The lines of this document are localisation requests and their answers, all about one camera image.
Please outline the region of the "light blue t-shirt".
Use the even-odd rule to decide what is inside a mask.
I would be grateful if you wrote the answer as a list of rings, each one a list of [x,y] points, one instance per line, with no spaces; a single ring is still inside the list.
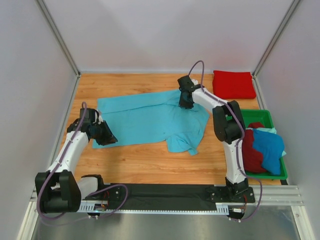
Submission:
[[[181,108],[179,100],[179,90],[99,98],[97,109],[118,140],[110,147],[165,141],[171,153],[196,155],[210,115],[199,104]]]

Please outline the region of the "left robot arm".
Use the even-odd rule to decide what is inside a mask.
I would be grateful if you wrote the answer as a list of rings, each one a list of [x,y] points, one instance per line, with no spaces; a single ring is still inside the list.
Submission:
[[[76,119],[67,129],[66,139],[60,153],[45,171],[35,177],[37,194],[36,209],[43,216],[49,213],[77,212],[81,201],[90,196],[99,201],[105,196],[103,181],[98,175],[87,175],[76,181],[74,172],[78,161],[91,139],[105,146],[118,140],[101,116],[82,122]]]

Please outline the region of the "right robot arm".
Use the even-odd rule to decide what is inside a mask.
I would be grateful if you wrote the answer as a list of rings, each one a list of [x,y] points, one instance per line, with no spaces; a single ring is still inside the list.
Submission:
[[[179,87],[179,90],[180,107],[192,109],[195,104],[198,104],[212,113],[215,136],[222,142],[224,148],[225,196],[231,202],[238,201],[249,188],[242,155],[245,124],[239,104],[236,101],[223,100],[198,85]]]

